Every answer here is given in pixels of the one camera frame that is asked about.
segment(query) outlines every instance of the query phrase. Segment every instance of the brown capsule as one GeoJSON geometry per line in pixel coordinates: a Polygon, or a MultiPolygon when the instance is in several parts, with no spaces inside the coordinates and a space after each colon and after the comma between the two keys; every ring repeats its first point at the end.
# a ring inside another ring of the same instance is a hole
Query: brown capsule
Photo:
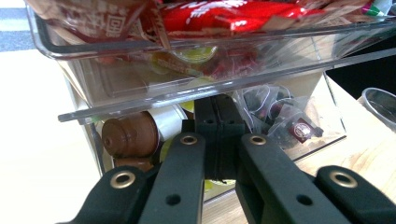
{"type": "Polygon", "coordinates": [[[149,157],[158,147],[159,133],[149,112],[108,119],[102,130],[102,142],[114,158],[149,157]]]}

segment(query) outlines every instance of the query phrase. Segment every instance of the brass screw hole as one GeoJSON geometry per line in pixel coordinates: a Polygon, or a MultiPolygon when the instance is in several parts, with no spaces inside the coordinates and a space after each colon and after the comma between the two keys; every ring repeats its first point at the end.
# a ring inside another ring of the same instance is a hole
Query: brass screw hole
{"type": "Polygon", "coordinates": [[[330,173],[330,179],[341,187],[354,189],[358,186],[358,181],[344,172],[332,171],[330,173]]]}
{"type": "Polygon", "coordinates": [[[261,137],[261,136],[251,136],[250,137],[250,143],[253,145],[264,145],[267,141],[265,140],[265,138],[261,137]]]}
{"type": "Polygon", "coordinates": [[[111,177],[110,185],[114,189],[125,189],[136,180],[134,173],[130,171],[120,171],[111,177]]]}
{"type": "Polygon", "coordinates": [[[197,143],[197,138],[194,136],[184,136],[183,138],[181,138],[180,142],[184,145],[193,145],[195,143],[197,143]]]}

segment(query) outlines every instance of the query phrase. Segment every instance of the plastic storage bin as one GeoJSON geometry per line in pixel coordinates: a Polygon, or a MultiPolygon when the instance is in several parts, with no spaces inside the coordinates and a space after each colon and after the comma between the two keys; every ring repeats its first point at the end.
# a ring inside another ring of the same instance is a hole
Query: plastic storage bin
{"type": "Polygon", "coordinates": [[[149,41],[69,45],[28,11],[37,48],[57,60],[89,106],[59,120],[82,124],[396,53],[345,58],[396,35],[395,20],[174,41],[165,50],[149,41]]]}

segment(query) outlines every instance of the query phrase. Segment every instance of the wooden table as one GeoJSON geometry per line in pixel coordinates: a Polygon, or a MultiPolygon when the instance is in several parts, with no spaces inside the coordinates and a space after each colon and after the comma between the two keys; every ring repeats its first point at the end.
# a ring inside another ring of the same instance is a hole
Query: wooden table
{"type": "MultiPolygon", "coordinates": [[[[339,165],[351,169],[396,203],[396,134],[331,79],[333,95],[346,126],[346,138],[296,162],[316,175],[318,168],[339,165]]],[[[236,194],[205,204],[203,223],[248,223],[236,194]]]]}

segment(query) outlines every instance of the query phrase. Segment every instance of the cup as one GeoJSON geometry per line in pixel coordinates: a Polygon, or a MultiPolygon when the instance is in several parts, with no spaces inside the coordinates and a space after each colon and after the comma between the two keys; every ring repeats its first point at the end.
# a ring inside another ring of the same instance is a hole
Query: cup
{"type": "Polygon", "coordinates": [[[367,88],[358,102],[396,132],[396,95],[377,88],[367,88]]]}
{"type": "Polygon", "coordinates": [[[157,125],[162,142],[181,132],[181,123],[187,119],[180,105],[167,105],[148,110],[157,125]]]}

